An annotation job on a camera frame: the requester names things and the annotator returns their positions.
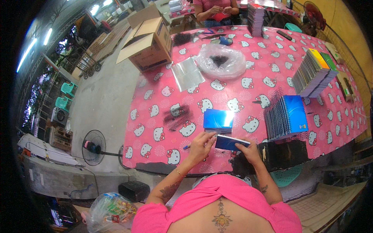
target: person in pink shirt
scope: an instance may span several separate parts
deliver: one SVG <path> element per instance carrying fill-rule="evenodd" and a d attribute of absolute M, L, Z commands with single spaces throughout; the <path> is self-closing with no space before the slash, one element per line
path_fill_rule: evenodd
<path fill-rule="evenodd" d="M 193 5 L 197 20 L 207 28 L 231 25 L 231 15 L 239 13 L 236 0 L 194 0 Z"/>
<path fill-rule="evenodd" d="M 134 218 L 132 233 L 300 233 L 301 222 L 285 204 L 279 188 L 260 158 L 255 142 L 248 147 L 235 144 L 256 172 L 260 190 L 248 178 L 213 174 L 198 180 L 182 194 L 169 211 L 165 204 L 174 195 L 186 174 L 203 162 L 216 141 L 213 133 L 201 132 L 192 141 L 189 155 L 149 194 Z"/>

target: blue notebook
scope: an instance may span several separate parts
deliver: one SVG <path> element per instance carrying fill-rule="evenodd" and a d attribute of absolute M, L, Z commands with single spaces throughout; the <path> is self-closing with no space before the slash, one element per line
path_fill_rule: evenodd
<path fill-rule="evenodd" d="M 234 145 L 235 143 L 241 143 L 245 147 L 248 147 L 250 145 L 250 142 L 218 134 L 216 144 L 215 144 L 215 148 L 227 149 L 227 150 L 230 150 L 230 151 L 240 151 Z"/>
<path fill-rule="evenodd" d="M 270 141 L 308 131 L 303 102 L 299 95 L 283 95 L 265 111 L 264 119 Z"/>
<path fill-rule="evenodd" d="M 206 109 L 203 115 L 203 127 L 206 132 L 230 133 L 233 127 L 233 111 Z"/>
<path fill-rule="evenodd" d="M 300 95 L 284 95 L 285 108 L 289 117 L 290 133 L 308 131 L 307 119 Z"/>

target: gold bracelet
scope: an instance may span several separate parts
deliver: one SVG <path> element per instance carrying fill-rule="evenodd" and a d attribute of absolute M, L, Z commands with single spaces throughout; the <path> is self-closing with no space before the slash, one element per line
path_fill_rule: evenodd
<path fill-rule="evenodd" d="M 185 177 L 185 176 L 183 176 L 183 175 L 180 174 L 180 172 L 179 172 L 179 170 L 177 168 L 175 168 L 175 170 L 179 173 L 180 176 Z"/>

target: arm tattoo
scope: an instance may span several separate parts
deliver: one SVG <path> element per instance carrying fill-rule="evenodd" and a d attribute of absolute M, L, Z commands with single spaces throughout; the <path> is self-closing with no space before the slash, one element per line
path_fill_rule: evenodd
<path fill-rule="evenodd" d="M 215 222 L 215 226 L 217 226 L 220 233 L 224 233 L 224 230 L 226 230 L 225 227 L 229 226 L 229 221 L 232 221 L 230 216 L 225 216 L 227 214 L 226 211 L 224 211 L 224 204 L 222 203 L 222 198 L 219 198 L 219 211 L 217 212 L 218 216 L 214 216 L 213 222 Z"/>
<path fill-rule="evenodd" d="M 261 187 L 260 190 L 262 193 L 265 193 L 267 192 L 267 189 L 268 189 L 268 185 L 266 185 L 265 187 Z"/>
<path fill-rule="evenodd" d="M 166 186 L 164 187 L 163 189 L 160 190 L 162 194 L 162 199 L 164 200 L 164 202 L 168 202 L 171 197 L 175 194 L 176 190 L 178 189 L 179 185 L 181 183 L 181 180 L 174 183 L 173 185 L 170 185 L 170 186 Z"/>

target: fan cage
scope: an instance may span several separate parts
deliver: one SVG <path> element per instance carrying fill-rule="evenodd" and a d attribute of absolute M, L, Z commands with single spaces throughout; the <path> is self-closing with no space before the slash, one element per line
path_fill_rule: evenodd
<path fill-rule="evenodd" d="M 95 130 L 95 129 L 89 131 L 87 135 L 85 136 L 85 138 L 83 139 L 83 142 L 85 142 L 86 140 L 95 143 L 96 146 L 98 145 L 101 146 L 101 151 L 103 152 L 106 151 L 106 140 L 105 140 L 104 135 L 100 131 Z M 83 144 L 82 144 L 82 154 L 83 154 L 84 161 L 90 166 L 98 165 L 104 158 L 103 154 L 96 154 L 85 149 Z"/>

